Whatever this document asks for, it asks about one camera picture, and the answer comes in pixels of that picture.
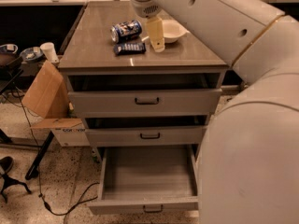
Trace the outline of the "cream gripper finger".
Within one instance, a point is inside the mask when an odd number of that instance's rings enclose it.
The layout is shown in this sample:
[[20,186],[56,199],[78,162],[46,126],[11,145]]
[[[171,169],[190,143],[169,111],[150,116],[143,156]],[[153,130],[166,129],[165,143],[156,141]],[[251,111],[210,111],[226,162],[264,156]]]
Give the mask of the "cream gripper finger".
[[165,45],[162,19],[158,16],[148,18],[146,21],[146,30],[154,51],[163,52]]

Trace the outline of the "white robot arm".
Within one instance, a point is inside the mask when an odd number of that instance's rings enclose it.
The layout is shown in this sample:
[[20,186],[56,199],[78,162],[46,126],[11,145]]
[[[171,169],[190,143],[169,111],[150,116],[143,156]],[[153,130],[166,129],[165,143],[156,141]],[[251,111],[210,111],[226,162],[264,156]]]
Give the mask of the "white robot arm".
[[133,1],[160,6],[248,83],[206,130],[201,224],[299,224],[297,20],[260,0]]

